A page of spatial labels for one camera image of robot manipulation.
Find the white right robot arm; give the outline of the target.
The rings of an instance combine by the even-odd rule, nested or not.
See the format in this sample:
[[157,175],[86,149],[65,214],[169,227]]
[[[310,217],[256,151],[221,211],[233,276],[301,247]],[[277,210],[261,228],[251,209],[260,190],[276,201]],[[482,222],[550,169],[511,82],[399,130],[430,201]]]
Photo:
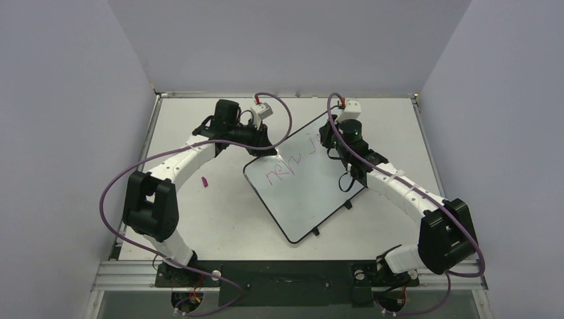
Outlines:
[[398,245],[377,256],[375,275],[391,284],[402,273],[428,269],[435,274],[477,252],[469,207],[461,199],[447,200],[417,186],[384,156],[369,148],[358,120],[326,122],[319,130],[321,144],[336,151],[334,160],[363,187],[377,192],[401,209],[418,228],[418,242]]

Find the black framed whiteboard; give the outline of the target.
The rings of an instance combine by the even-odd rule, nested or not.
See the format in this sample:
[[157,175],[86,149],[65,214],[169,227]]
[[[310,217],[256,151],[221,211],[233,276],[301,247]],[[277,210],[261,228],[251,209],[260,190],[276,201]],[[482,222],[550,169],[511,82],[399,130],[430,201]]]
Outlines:
[[256,158],[243,167],[246,180],[292,244],[316,233],[341,207],[350,209],[364,189],[321,145],[319,129],[327,120],[322,113],[280,144],[276,156]]

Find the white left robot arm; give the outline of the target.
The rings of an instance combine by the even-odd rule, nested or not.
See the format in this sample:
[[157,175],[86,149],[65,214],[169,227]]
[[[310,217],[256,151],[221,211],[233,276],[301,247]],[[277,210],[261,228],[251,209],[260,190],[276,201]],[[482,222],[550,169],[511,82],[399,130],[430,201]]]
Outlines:
[[172,276],[183,286],[198,279],[196,252],[178,232],[180,220],[177,192],[205,163],[216,158],[232,142],[243,144],[251,156],[274,156],[264,119],[273,114],[268,103],[250,108],[247,123],[237,102],[220,99],[185,142],[185,150],[162,161],[147,172],[135,171],[128,178],[122,220],[144,236],[164,262],[173,267]]

